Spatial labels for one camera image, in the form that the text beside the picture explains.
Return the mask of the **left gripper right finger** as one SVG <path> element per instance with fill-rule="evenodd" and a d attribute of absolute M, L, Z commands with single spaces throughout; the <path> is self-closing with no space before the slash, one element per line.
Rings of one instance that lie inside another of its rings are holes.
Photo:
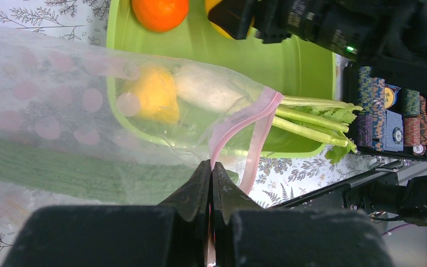
<path fill-rule="evenodd" d="M 212 164 L 217 266 L 393 266 L 381 234 L 361 211 L 264 209 Z"/>

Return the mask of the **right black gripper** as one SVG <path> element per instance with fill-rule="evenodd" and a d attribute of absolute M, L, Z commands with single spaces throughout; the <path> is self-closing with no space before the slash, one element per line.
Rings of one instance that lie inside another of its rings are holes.
<path fill-rule="evenodd" d="M 308 41 L 308 1 L 220 1 L 208 11 L 208 20 L 235 40 L 246 39 L 250 29 L 264 44 L 292 37 Z"/>

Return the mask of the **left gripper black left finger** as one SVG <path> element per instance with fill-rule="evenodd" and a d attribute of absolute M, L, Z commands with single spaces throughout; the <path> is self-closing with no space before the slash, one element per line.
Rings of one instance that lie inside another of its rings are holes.
<path fill-rule="evenodd" d="M 206 266 L 211 163 L 154 206 L 57 205 L 35 211 L 4 266 Z"/>

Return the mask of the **yellow toy lemon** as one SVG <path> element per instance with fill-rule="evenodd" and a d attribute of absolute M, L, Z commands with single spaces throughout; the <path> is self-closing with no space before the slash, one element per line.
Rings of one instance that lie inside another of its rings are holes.
<path fill-rule="evenodd" d="M 229 39 L 246 39 L 254 23 L 256 1 L 204 1 L 211 26 Z"/>

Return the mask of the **white green toy leek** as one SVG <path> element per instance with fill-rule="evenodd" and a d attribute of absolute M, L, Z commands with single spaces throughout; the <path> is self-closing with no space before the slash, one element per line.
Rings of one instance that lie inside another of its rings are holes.
<path fill-rule="evenodd" d="M 259 97 L 261 91 L 248 79 L 221 77 L 193 64 L 179 67 L 174 74 L 177 95 L 205 111 L 231 115 Z M 275 111 L 273 127 L 321 142 L 332 147 L 325 157 L 331 164 L 349 152 L 357 152 L 355 142 L 347 137 L 349 126 L 363 108 L 353 103 L 311 97 L 285 95 Z"/>

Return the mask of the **orange toy fruit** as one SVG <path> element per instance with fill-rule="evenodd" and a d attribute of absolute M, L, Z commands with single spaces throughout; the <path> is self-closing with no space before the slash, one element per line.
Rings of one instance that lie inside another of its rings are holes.
<path fill-rule="evenodd" d="M 187 17 L 188 0 L 132 0 L 131 7 L 140 24 L 152 32 L 167 32 Z"/>

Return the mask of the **clear zip top bag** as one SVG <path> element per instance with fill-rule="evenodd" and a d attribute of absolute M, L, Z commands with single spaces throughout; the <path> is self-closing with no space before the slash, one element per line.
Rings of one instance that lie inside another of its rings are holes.
<path fill-rule="evenodd" d="M 150 63 L 148 55 L 111 50 L 99 46 L 82 47 L 75 42 L 29 31 L 2 27 L 0 29 L 0 89 L 13 89 L 13 97 L 21 102 L 39 98 L 39 105 L 50 109 L 52 115 L 59 110 L 68 124 L 89 124 L 83 118 L 99 107 L 84 101 L 82 111 L 58 105 L 55 95 L 63 95 L 63 85 L 82 89 L 92 85 L 96 91 L 96 79 L 103 82 L 110 114 L 120 124 L 117 115 L 135 111 L 129 100 L 135 96 L 122 94 L 125 81 L 137 80 L 143 67 L 161 66 L 168 69 L 166 60 Z M 247 181 L 256 175 L 257 166 L 266 137 L 270 132 L 276 109 L 283 95 L 264 86 L 259 97 L 231 115 L 219 114 L 202 134 L 206 146 L 199 142 L 190 149 L 153 148 L 132 149 L 135 163 L 150 165 L 186 165 L 196 168 L 202 161 L 223 161 L 240 178 L 241 188 L 247 189 Z"/>

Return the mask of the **green toy cucumber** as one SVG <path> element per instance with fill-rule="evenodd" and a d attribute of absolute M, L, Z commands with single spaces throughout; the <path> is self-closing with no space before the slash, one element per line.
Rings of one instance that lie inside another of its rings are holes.
<path fill-rule="evenodd" d="M 117 204 L 158 204 L 195 166 L 105 161 L 0 139 L 0 181 Z"/>

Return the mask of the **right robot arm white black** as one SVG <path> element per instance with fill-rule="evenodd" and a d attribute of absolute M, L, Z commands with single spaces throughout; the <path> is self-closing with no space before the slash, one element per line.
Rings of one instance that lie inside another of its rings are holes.
<path fill-rule="evenodd" d="M 427 94 L 427 1 L 220 1 L 207 17 L 233 39 L 296 36 Z"/>

